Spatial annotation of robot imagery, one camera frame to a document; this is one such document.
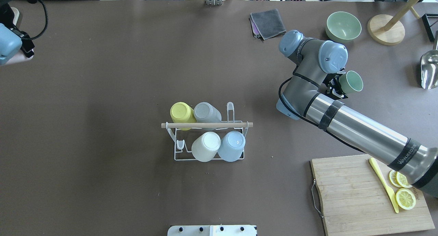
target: wooden cutting board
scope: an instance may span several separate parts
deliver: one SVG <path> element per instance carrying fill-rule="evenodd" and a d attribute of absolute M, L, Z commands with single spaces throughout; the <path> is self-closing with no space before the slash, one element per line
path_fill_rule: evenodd
<path fill-rule="evenodd" d="M 434 229 L 423 193 L 416 195 L 412 210 L 396 214 L 382 183 L 371 168 L 369 155 L 312 159 L 323 223 L 327 236 L 371 236 Z M 377 161 L 386 182 L 388 166 Z"/>

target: green cup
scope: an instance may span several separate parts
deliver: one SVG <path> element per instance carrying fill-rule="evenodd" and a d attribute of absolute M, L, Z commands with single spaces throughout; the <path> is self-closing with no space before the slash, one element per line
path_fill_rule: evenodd
<path fill-rule="evenodd" d="M 347 43 L 359 36 L 362 31 L 360 21 L 352 14 L 339 11 L 327 18 L 325 32 L 336 43 Z"/>
<path fill-rule="evenodd" d="M 360 75 L 355 71 L 348 71 L 339 76 L 341 89 L 345 94 L 361 91 L 363 89 L 363 81 Z"/>

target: lemon half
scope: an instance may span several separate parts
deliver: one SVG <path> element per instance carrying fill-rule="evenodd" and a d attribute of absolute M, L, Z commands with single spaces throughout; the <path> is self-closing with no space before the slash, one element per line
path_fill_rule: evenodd
<path fill-rule="evenodd" d="M 396 172 L 396 180 L 399 183 L 399 185 L 401 185 L 404 188 L 410 188 L 412 187 L 409 183 L 408 183 L 408 179 L 406 178 L 406 176 L 400 172 Z"/>
<path fill-rule="evenodd" d="M 391 182 L 391 184 L 393 184 L 394 186 L 397 187 L 402 187 L 401 185 L 399 185 L 399 183 L 397 182 L 397 171 L 395 170 L 391 170 L 389 172 L 389 181 Z"/>
<path fill-rule="evenodd" d="M 400 188 L 396 193 L 397 204 L 405 210 L 410 210 L 415 206 L 415 195 L 406 188 Z"/>

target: knife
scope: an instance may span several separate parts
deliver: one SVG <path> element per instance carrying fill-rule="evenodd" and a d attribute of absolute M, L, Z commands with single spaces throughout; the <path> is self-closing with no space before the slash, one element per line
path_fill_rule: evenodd
<path fill-rule="evenodd" d="M 380 167 L 377 164 L 376 159 L 370 158 L 369 161 L 370 161 L 371 167 L 373 167 L 373 169 L 374 169 L 374 172 L 376 172 L 377 176 L 379 177 L 380 181 L 382 182 L 383 187 L 385 188 L 386 193 L 388 194 L 389 199 L 391 200 L 394 211 L 396 213 L 398 213 L 399 212 L 399 205 L 396 202 L 396 194 L 394 193 L 394 190 L 390 186 L 388 186 L 385 179 L 383 178 L 382 171 L 380 170 Z"/>

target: table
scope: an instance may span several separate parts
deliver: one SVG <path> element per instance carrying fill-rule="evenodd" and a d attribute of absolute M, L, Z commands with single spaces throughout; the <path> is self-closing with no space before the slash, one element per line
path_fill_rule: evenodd
<path fill-rule="evenodd" d="M 31 36 L 41 7 L 11 2 Z M 294 64 L 281 37 L 252 37 L 249 13 L 278 8 L 288 30 L 327 39 L 326 18 L 347 11 L 361 35 L 346 45 L 347 68 L 364 90 L 344 103 L 437 146 L 438 90 L 420 88 L 432 48 L 407 13 L 406 36 L 383 46 L 366 32 L 400 3 L 202 0 L 48 2 L 49 28 L 35 57 L 0 68 L 1 235 L 166 235 L 170 225 L 252 224 L 259 235 L 323 235 L 310 194 L 313 158 L 357 155 L 318 128 L 275 109 Z M 419 3 L 416 10 L 438 11 Z M 210 102 L 254 122 L 245 159 L 175 162 L 160 123 L 172 104 Z M 427 196 L 435 226 L 438 200 Z M 438 230 L 406 233 L 432 236 Z"/>

